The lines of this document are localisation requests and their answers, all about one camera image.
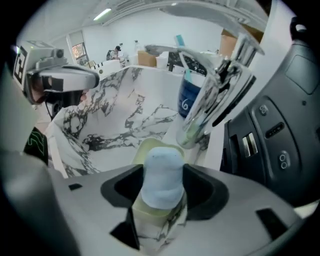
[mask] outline window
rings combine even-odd
[[[89,62],[89,58],[86,54],[85,43],[82,42],[72,46],[72,53],[79,65],[85,66]]]

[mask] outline white wall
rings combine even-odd
[[[177,17],[159,10],[143,12],[111,23],[108,26],[88,26],[82,29],[90,60],[106,59],[108,50],[123,43],[123,49],[134,53],[134,40],[140,45],[175,45],[174,36],[182,35],[187,47],[198,51],[220,48],[222,27],[205,20]]]
[[[260,43],[265,55],[256,53],[249,66],[256,76],[256,81],[227,120],[234,118],[257,96],[280,66],[292,44],[289,27],[294,16],[281,0],[272,0],[269,20]]]
[[[64,57],[66,57],[69,64],[73,65],[74,61],[72,58],[71,50],[67,43],[67,38],[65,36],[51,42],[51,44],[59,49],[64,49]]]

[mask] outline person wearing black cap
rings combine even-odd
[[[114,50],[110,52],[110,60],[120,60],[118,57],[118,53],[121,51],[121,48],[119,45],[117,45]]]

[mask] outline white swirl logo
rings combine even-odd
[[[187,110],[189,108],[188,104],[186,103],[186,101],[188,100],[188,98],[186,98],[183,102],[182,102],[182,108],[184,110]]]

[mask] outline blue cup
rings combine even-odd
[[[191,79],[192,81],[195,81],[195,83],[198,84],[199,86],[196,86],[195,84],[183,78],[180,86],[180,90],[179,90],[178,113],[183,118],[187,117],[192,105],[194,104],[200,92],[200,89],[205,77],[203,75],[192,73]]]

